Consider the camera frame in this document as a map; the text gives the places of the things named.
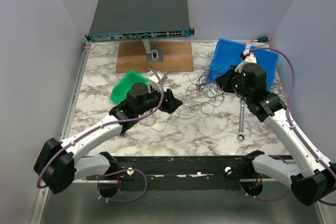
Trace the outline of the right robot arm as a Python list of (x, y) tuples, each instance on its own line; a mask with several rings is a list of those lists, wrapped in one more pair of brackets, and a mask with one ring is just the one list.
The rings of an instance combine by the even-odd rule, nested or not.
[(308, 139), (289, 113), (289, 105), (266, 90), (266, 72), (257, 63), (248, 63), (241, 72), (232, 65), (215, 82), (226, 93), (245, 101), (248, 110), (268, 127), (294, 159), (290, 165), (262, 151), (244, 156), (242, 173), (249, 178), (263, 174), (286, 185), (304, 205), (311, 206), (335, 191), (335, 163)]

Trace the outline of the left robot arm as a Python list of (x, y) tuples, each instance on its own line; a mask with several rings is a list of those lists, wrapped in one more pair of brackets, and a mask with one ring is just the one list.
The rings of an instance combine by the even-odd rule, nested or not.
[(48, 187), (54, 194), (64, 191), (73, 181), (94, 175), (112, 179), (116, 175), (116, 161), (106, 153), (86, 156), (105, 141), (119, 136), (139, 120), (156, 110), (172, 114), (183, 102), (172, 90), (156, 91), (144, 83), (135, 83), (126, 98), (113, 107), (97, 124), (62, 141), (47, 140), (34, 165), (38, 174), (38, 188)]

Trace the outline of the small open-end chrome wrench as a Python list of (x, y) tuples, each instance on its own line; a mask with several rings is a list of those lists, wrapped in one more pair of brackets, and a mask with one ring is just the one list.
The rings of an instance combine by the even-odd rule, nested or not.
[(193, 106), (181, 105), (182, 108), (186, 109), (189, 113), (194, 113), (195, 109)]

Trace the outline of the blue storage bin left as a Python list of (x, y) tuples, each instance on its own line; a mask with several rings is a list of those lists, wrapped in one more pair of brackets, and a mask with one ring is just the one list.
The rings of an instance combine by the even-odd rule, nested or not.
[(212, 80), (225, 74), (231, 65), (241, 63), (240, 53), (246, 49), (246, 45), (220, 38), (216, 44), (214, 57), (210, 64)]

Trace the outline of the blue storage bin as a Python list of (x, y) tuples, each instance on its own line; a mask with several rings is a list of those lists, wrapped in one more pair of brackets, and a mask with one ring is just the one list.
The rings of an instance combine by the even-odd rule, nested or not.
[(256, 61), (266, 72), (267, 91), (269, 91), (273, 85), (279, 54), (274, 51), (261, 49), (253, 52), (256, 57)]
[(225, 74), (231, 65), (241, 63), (240, 53), (246, 49), (246, 45), (220, 38), (216, 44), (214, 57), (210, 64), (212, 80)]

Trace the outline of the wooden base board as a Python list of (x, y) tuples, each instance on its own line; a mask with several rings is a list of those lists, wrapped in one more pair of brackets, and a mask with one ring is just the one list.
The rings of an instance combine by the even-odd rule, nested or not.
[(192, 45), (190, 42), (152, 42), (152, 47), (158, 49), (163, 55), (163, 61), (147, 57), (145, 46), (142, 42), (122, 42), (119, 44), (117, 73), (127, 73), (130, 70), (135, 72), (146, 72), (152, 68), (160, 72), (191, 72), (194, 70)]

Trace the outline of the blue storage bin right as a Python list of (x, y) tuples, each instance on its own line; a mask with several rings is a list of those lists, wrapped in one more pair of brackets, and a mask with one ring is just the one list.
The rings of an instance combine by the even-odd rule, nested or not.
[(266, 72), (267, 91), (269, 91), (273, 85), (279, 54), (274, 51), (261, 49), (253, 52), (256, 57), (256, 61)]

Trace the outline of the green storage bin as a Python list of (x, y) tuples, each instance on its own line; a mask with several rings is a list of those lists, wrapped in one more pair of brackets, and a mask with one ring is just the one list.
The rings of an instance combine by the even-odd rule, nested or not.
[(139, 73), (130, 70), (112, 89), (110, 100), (115, 104), (120, 104), (127, 96), (127, 92), (135, 83), (148, 84), (148, 79)]

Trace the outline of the long ratchet chrome wrench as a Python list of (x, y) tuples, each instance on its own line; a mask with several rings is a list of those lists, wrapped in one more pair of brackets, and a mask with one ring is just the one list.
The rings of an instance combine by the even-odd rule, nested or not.
[(244, 134), (245, 104), (246, 102), (243, 99), (239, 101), (240, 113), (239, 113), (239, 126), (238, 126), (237, 140), (240, 142), (245, 140), (245, 134)]

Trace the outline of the grey metal stand bracket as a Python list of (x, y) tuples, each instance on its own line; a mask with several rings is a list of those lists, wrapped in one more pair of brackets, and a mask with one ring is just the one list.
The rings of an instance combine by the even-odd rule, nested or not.
[(164, 61), (163, 49), (158, 49), (157, 46), (151, 46), (148, 39), (143, 39), (142, 41), (145, 48), (147, 63), (157, 63)]

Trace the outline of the green handled screwdriver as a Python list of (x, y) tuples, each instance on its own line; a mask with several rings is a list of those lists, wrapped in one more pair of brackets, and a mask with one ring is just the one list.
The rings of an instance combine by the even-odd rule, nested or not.
[(268, 41), (269, 41), (269, 38), (267, 36), (262, 36), (255, 40), (252, 40), (252, 42), (258, 42), (258, 43), (267, 43)]

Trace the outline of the black mounting base rail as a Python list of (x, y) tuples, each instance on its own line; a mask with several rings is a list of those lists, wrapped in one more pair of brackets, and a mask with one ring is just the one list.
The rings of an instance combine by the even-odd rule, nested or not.
[(257, 172), (247, 156), (108, 156), (107, 177), (89, 176), (99, 183), (118, 183), (122, 190), (239, 190)]

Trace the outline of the grey network switch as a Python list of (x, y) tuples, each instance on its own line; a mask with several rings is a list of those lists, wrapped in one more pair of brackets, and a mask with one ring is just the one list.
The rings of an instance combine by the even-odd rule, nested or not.
[(195, 34), (187, 0), (98, 0), (88, 42), (184, 38)]

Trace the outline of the aluminium frame rail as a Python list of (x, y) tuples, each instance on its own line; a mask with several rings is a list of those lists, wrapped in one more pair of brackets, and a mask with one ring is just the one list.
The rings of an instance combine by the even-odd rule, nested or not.
[[(73, 118), (74, 118), (73, 116), (75, 114), (75, 109), (76, 109), (76, 105), (77, 105), (77, 101), (79, 97), (81, 83), (82, 83), (83, 76), (85, 73), (87, 60), (89, 58), (90, 48), (91, 48), (91, 42), (83, 43), (83, 51), (82, 51), (80, 65), (79, 65), (79, 71), (78, 71), (77, 78), (74, 84), (74, 89), (73, 89), (73, 92), (70, 98), (70, 103), (69, 103), (68, 111), (66, 114), (65, 122), (62, 127), (61, 135), (60, 137), (56, 138), (56, 140), (60, 141), (69, 136), (71, 125), (72, 125)], [(41, 222), (45, 203), (46, 203), (48, 193), (49, 193), (49, 188), (45, 185), (43, 181), (41, 181), (39, 185), (42, 186), (42, 188), (40, 188), (38, 191), (38, 195), (37, 195), (37, 199), (35, 202), (35, 206), (34, 206), (34, 210), (33, 210), (30, 223), (40, 223)]]

